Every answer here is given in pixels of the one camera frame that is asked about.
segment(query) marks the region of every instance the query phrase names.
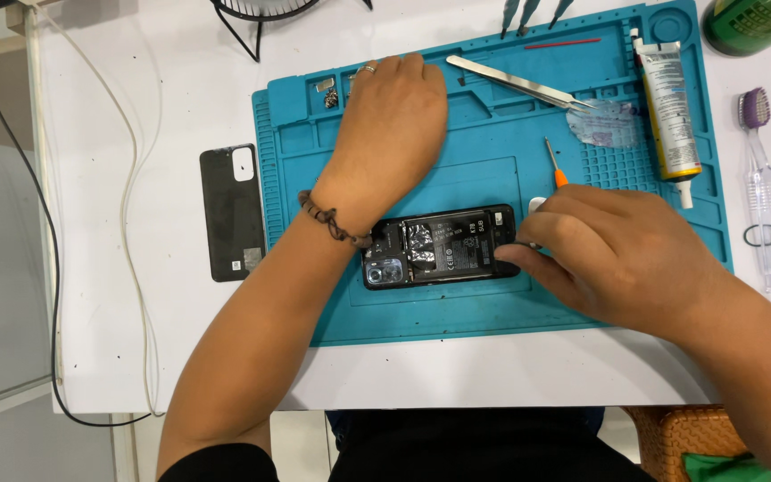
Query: wicker stool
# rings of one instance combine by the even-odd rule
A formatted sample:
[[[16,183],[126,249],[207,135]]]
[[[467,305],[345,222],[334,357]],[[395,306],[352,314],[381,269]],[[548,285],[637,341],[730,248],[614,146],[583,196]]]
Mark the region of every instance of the wicker stool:
[[[722,405],[622,408],[636,424],[642,469],[659,482],[690,482],[683,454],[748,452]]]

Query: clear toothbrush handle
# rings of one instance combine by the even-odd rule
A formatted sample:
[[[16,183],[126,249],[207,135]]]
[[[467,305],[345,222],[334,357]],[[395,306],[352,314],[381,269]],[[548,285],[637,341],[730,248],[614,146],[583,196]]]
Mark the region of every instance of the clear toothbrush handle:
[[[755,244],[760,245],[757,251],[766,292],[771,293],[771,166],[754,129],[749,142],[756,161],[746,178],[751,219],[757,225],[752,231],[756,231]]]

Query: floor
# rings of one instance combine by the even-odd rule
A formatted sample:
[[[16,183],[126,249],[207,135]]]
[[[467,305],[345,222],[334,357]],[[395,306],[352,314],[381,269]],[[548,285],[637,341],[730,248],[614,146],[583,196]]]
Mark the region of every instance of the floor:
[[[270,418],[273,461],[282,482],[326,482],[337,459],[335,437],[322,410],[276,411]],[[159,434],[163,419],[150,418],[135,425],[139,480],[155,480]],[[600,438],[638,463],[636,427],[617,407],[605,410]]]

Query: brown bracelet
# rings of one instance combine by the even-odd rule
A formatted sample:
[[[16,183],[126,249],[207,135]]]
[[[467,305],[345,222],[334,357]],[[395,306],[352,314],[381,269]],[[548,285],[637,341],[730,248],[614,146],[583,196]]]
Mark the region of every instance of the brown bracelet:
[[[329,226],[329,234],[332,235],[338,241],[344,241],[349,238],[350,243],[357,248],[368,248],[373,243],[370,233],[364,236],[353,236],[347,231],[337,226],[335,222],[335,213],[337,209],[321,209],[318,208],[314,201],[311,200],[311,190],[299,191],[297,196],[299,199],[299,206],[309,216],[316,219],[317,222],[326,224]]]

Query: white cable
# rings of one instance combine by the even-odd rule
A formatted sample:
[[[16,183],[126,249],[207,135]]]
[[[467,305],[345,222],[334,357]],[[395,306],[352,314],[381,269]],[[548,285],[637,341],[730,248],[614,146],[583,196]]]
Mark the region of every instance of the white cable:
[[[46,13],[46,10],[43,7],[37,4],[33,4],[31,6],[35,8],[37,11],[39,11],[44,17],[46,17],[46,19],[49,21],[52,27],[55,27],[56,30],[58,30],[58,32],[64,36],[64,38],[67,38],[67,41],[70,42],[70,45],[73,46],[73,49],[76,49],[76,51],[79,52],[79,55],[80,57],[82,57],[82,60],[84,60],[85,63],[88,64],[88,67],[91,68],[91,72],[93,72],[94,75],[97,76],[97,80],[99,80],[100,83],[103,84],[103,88],[106,90],[106,93],[109,94],[109,98],[112,99],[113,103],[115,103],[115,108],[117,108],[118,113],[121,114],[121,117],[123,118],[123,123],[127,125],[129,138],[133,141],[133,162],[132,164],[130,164],[129,173],[127,174],[127,183],[124,185],[123,194],[121,194],[121,208],[120,208],[120,211],[118,212],[118,221],[120,222],[123,254],[124,254],[124,257],[127,258],[127,267],[129,268],[129,273],[133,276],[135,293],[139,299],[139,313],[141,314],[141,339],[142,339],[141,380],[145,388],[145,401],[147,401],[147,409],[151,412],[151,414],[154,417],[161,417],[165,415],[165,413],[156,413],[156,411],[153,409],[153,403],[151,402],[151,392],[147,384],[147,329],[148,329],[147,325],[150,322],[148,322],[145,316],[145,301],[141,295],[141,285],[139,284],[139,278],[135,275],[135,268],[133,268],[133,259],[129,256],[129,245],[127,243],[127,222],[126,222],[127,205],[129,201],[130,188],[131,188],[132,182],[134,181],[133,173],[135,172],[135,166],[139,159],[138,151],[136,148],[135,133],[133,131],[133,127],[129,123],[129,119],[127,119],[127,115],[123,113],[121,104],[119,104],[117,99],[115,98],[115,94],[112,93],[112,90],[106,84],[106,81],[103,80],[103,77],[100,75],[100,72],[97,72],[97,69],[94,67],[94,64],[91,63],[90,60],[88,60],[88,57],[85,55],[85,52],[83,52],[82,49],[79,48],[79,46],[76,44],[76,42],[73,41],[72,38],[70,38],[67,32],[64,32],[64,29],[59,27],[59,25],[54,20],[52,20],[52,18]]]

